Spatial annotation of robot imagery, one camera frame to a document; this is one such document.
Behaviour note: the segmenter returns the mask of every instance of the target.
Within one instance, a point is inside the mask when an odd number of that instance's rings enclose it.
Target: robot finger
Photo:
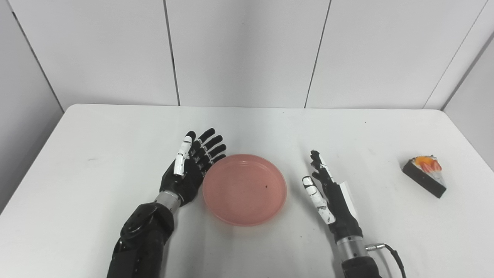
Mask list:
[[[321,181],[321,175],[319,175],[318,172],[312,172],[312,176],[317,179],[318,181]]]
[[[178,154],[175,158],[175,165],[173,169],[174,175],[183,176],[184,174],[184,162],[189,158],[190,149],[192,148],[192,142],[196,138],[196,133],[193,131],[189,131],[180,145],[180,149],[178,150]]]
[[[211,166],[213,166],[214,163],[220,161],[221,159],[223,159],[225,157],[226,157],[226,155],[224,153],[222,153],[222,154],[216,156],[215,158],[213,158],[212,160],[210,160],[209,163],[207,163],[206,165],[204,165],[204,167],[201,169],[201,172],[202,172],[203,176],[206,175],[206,173],[211,168]]]
[[[321,164],[320,164],[320,163],[317,163],[317,162],[315,162],[315,161],[312,161],[312,162],[310,163],[310,165],[311,165],[312,167],[314,167],[314,169],[316,169],[317,171],[320,171],[320,170],[321,170]]]
[[[204,144],[204,142],[206,142],[209,137],[213,136],[215,132],[216,131],[214,130],[214,128],[210,128],[206,130],[201,136],[199,136],[199,138],[197,138],[197,141],[199,141],[199,143],[201,144]]]
[[[216,144],[220,143],[221,141],[223,141],[223,136],[221,135],[218,135],[213,139],[209,140],[194,154],[195,160],[199,161],[204,155],[206,155],[208,150],[212,149]]]
[[[209,151],[206,155],[209,156],[210,159],[212,159],[213,157],[217,156],[219,153],[224,151],[226,151],[226,145],[221,144],[216,148],[212,149],[211,151]]]
[[[198,164],[206,165],[208,161],[210,161],[213,157],[215,157],[216,155],[218,155],[219,153],[225,150],[226,150],[225,144],[221,144],[215,147],[214,149],[210,150],[209,152],[206,152],[204,149],[201,149],[200,151],[198,151],[198,154],[195,157],[195,159],[197,160],[196,162]]]
[[[312,160],[314,160],[314,162],[316,163],[321,162],[321,157],[319,155],[319,152],[314,149],[310,151],[310,158],[312,158]]]
[[[190,156],[196,156],[196,157],[201,157],[204,154],[200,153],[203,148],[206,148],[206,150],[212,148],[214,145],[217,143],[221,142],[223,140],[222,136],[216,136],[213,139],[211,139],[208,143],[205,143],[211,136],[213,136],[215,130],[214,128],[210,128],[207,131],[205,131],[199,138],[197,138],[196,141],[192,143],[191,150],[189,152]]]

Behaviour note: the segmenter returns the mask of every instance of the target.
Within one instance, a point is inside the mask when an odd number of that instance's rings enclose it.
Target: cable connector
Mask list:
[[[376,251],[376,250],[382,249],[384,247],[386,247],[386,244],[384,244],[384,243],[367,244],[366,250],[367,251]]]
[[[391,248],[391,246],[389,246],[386,243],[374,243],[374,244],[367,244],[366,245],[366,250],[367,251],[376,251],[376,250],[379,250],[379,249],[382,249],[382,248],[386,248],[386,249],[389,250],[389,252],[393,256],[393,258],[395,259],[396,264],[398,265],[398,268],[400,268],[400,271],[402,273],[402,277],[403,278],[407,278],[407,275],[405,274],[405,267],[403,266],[403,262],[401,261],[401,258],[398,255],[398,252],[396,250],[394,250],[393,248]]]

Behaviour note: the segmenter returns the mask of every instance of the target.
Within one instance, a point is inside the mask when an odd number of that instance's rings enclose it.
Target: pink plate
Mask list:
[[[271,162],[251,154],[227,156],[207,172],[206,206],[219,219],[254,226],[274,217],[287,199],[285,179]]]

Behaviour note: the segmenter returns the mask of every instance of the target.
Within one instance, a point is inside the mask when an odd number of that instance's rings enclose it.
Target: robotic hand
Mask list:
[[[107,278],[159,278],[163,248],[174,226],[173,214],[191,202],[209,168],[225,157],[223,137],[211,128],[197,140],[189,131],[176,159],[163,175],[160,193],[152,203],[141,204],[124,223],[113,250]]]
[[[304,188],[309,194],[320,216],[329,226],[334,235],[341,266],[346,278],[380,278],[379,269],[368,251],[387,248],[395,258],[402,276],[405,278],[405,270],[398,252],[384,243],[364,245],[362,229],[356,219],[356,213],[345,184],[337,184],[319,152],[311,151],[311,165],[317,172],[312,176],[319,180],[328,202],[323,198],[311,177],[302,179]]]

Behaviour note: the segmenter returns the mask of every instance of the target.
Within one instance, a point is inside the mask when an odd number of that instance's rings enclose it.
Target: white wall panel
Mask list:
[[[307,107],[422,108],[485,1],[333,0]]]
[[[447,104],[444,112],[494,169],[494,43]]]
[[[167,0],[182,105],[303,107],[329,0]]]
[[[426,109],[441,109],[463,78],[489,36],[494,32],[494,1],[487,0],[465,41],[451,61],[425,104]]]
[[[0,212],[62,116],[5,0],[0,0]]]
[[[62,106],[176,105],[162,0],[10,0]]]

